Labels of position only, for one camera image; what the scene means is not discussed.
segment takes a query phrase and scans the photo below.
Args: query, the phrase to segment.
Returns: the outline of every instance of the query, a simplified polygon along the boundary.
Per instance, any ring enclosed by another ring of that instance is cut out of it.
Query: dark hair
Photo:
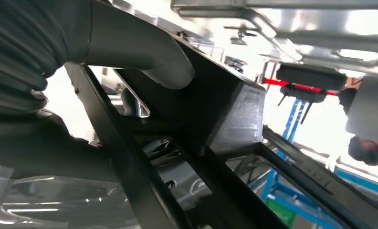
[[[363,161],[368,166],[378,165],[378,148],[366,150],[358,136],[354,136],[349,141],[348,154],[356,161]]]
[[[352,102],[355,98],[357,90],[355,88],[347,88],[338,93],[339,104],[344,107],[344,112],[346,115],[349,113]]]

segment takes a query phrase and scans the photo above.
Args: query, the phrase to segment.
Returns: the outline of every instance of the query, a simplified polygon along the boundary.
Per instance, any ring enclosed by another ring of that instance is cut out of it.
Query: flexible duct
[[[45,107],[46,78],[65,62],[142,70],[181,89],[193,68],[163,30],[96,0],[0,0],[0,114]]]

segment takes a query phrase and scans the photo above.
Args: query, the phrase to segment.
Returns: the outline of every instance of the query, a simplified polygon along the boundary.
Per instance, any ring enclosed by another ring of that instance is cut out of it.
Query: worker
[[[361,83],[360,80],[357,82],[354,81],[349,78],[345,89],[338,93],[339,104],[343,106],[346,115],[349,113],[349,109]],[[378,143],[375,141],[354,136],[349,141],[348,154],[353,159],[365,162],[369,166],[378,165]]]

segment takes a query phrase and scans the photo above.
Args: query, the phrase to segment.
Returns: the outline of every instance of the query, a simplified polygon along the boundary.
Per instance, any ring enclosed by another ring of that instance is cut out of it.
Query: blue metal rack
[[[305,101],[296,99],[290,112],[286,129],[282,137],[291,143],[294,141],[294,136],[300,123],[305,103]],[[281,151],[278,151],[277,155],[284,160],[289,160],[289,158],[287,158]],[[315,223],[316,225],[321,226],[322,228],[342,228],[334,219],[323,212],[323,210],[312,200],[296,190],[294,187],[288,187],[286,184],[282,183],[280,175],[274,169],[269,171],[266,178],[266,184],[261,195],[261,199],[264,202],[266,202],[268,198]]]

